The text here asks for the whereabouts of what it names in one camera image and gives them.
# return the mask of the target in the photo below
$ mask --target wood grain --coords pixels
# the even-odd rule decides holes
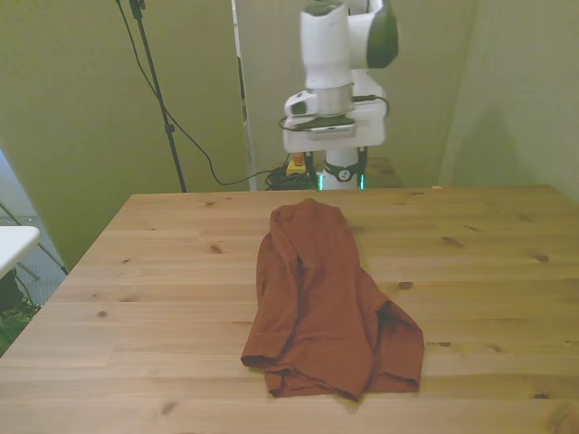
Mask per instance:
[[[420,393],[274,400],[239,360],[269,216],[339,206],[420,324]],[[549,187],[133,196],[0,359],[0,426],[62,433],[576,433],[579,208]]]

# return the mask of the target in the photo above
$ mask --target wall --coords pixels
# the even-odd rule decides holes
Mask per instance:
[[[285,157],[278,120],[304,87],[299,12],[310,0],[242,0],[237,14],[255,169]],[[437,182],[478,0],[393,0],[403,27],[401,55],[374,76],[392,105],[389,156],[407,186]]]
[[[480,2],[441,183],[579,200],[578,49],[579,2]]]
[[[246,176],[231,0],[144,14],[167,106],[224,180]],[[112,0],[4,0],[0,41],[0,144],[71,267],[131,194],[178,191],[159,107]],[[218,190],[176,137],[189,190]]]
[[[0,203],[16,216],[36,215],[2,151],[0,151]],[[6,213],[0,209],[0,219],[5,216]]]

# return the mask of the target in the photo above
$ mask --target white table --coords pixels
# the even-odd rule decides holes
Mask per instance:
[[[0,226],[0,278],[13,269],[40,242],[32,226]]]

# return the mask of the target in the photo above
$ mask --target light stand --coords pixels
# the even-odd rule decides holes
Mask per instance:
[[[183,171],[181,170],[181,163],[179,162],[179,155],[175,146],[175,139],[173,138],[175,127],[169,122],[166,113],[165,102],[163,101],[163,95],[161,94],[161,87],[159,86],[157,73],[155,72],[155,64],[153,63],[151,50],[148,48],[147,35],[145,34],[145,27],[143,26],[143,14],[141,9],[145,9],[145,0],[128,0],[128,2],[130,3],[130,9],[133,12],[133,16],[135,17],[135,20],[137,20],[138,31],[141,34],[141,40],[143,41],[143,47],[145,48],[145,54],[147,55],[148,67],[151,70],[155,93],[157,94],[159,106],[161,107],[161,114],[163,115],[163,121],[165,122],[165,132],[169,139],[169,145],[171,146],[171,153],[173,154],[173,160],[175,161],[175,169],[177,171],[177,176],[179,177],[179,183],[181,184],[181,191],[187,193]]]

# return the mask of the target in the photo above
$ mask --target white panel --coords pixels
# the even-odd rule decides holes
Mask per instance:
[[[283,161],[285,100],[304,88],[299,12],[309,0],[242,0],[237,14],[256,169]],[[389,141],[373,150],[388,156],[404,184],[435,184],[478,0],[393,0],[403,28],[401,55],[373,73],[392,104]]]

